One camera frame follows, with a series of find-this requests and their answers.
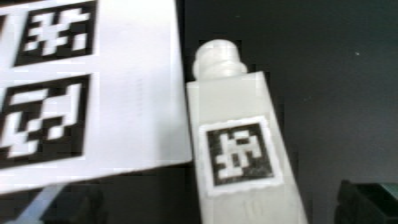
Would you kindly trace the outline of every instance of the white cap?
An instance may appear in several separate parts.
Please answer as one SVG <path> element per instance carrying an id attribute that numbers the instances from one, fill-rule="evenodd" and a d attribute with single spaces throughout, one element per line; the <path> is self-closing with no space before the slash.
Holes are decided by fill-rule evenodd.
<path id="1" fill-rule="evenodd" d="M 198 80 L 244 75 L 246 64 L 235 44 L 228 40 L 212 40 L 200 48 L 194 62 Z"/>

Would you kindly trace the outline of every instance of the white object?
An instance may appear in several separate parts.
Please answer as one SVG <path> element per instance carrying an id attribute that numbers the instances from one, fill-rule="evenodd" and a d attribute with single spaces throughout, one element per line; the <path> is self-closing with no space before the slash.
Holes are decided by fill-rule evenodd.
<path id="1" fill-rule="evenodd" d="M 0 194 L 189 162 L 175 0 L 47 0 L 0 17 Z"/>
<path id="2" fill-rule="evenodd" d="M 210 41 L 187 85 L 205 224 L 306 224 L 264 73 Z"/>

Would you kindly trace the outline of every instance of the white paper sheet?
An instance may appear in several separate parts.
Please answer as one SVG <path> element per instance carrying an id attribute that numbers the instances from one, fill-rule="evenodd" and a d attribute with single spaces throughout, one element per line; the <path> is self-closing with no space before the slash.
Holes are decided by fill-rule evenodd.
<path id="1" fill-rule="evenodd" d="M 0 8 L 0 193 L 193 159 L 173 0 Z"/>

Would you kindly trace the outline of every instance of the printed square pattern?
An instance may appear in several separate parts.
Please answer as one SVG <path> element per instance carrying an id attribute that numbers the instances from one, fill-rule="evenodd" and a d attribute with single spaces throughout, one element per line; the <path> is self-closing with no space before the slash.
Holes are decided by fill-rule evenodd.
<path id="1" fill-rule="evenodd" d="M 29 13 L 15 66 L 93 54 L 97 1 Z"/>
<path id="2" fill-rule="evenodd" d="M 285 182 L 266 116 L 200 127 L 200 169 L 209 196 L 262 189 Z"/>
<path id="3" fill-rule="evenodd" d="M 214 183 L 274 177 L 260 124 L 209 131 Z"/>
<path id="4" fill-rule="evenodd" d="M 0 169 L 83 155 L 90 75 L 8 88 Z"/>

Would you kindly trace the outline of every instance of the white cylindrical object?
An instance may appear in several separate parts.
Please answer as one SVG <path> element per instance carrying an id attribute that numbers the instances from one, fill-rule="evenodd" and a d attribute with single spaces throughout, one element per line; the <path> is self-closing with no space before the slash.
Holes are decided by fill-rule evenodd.
<path id="1" fill-rule="evenodd" d="M 203 223 L 306 224 L 266 76 L 232 45 L 205 44 L 187 84 Z"/>

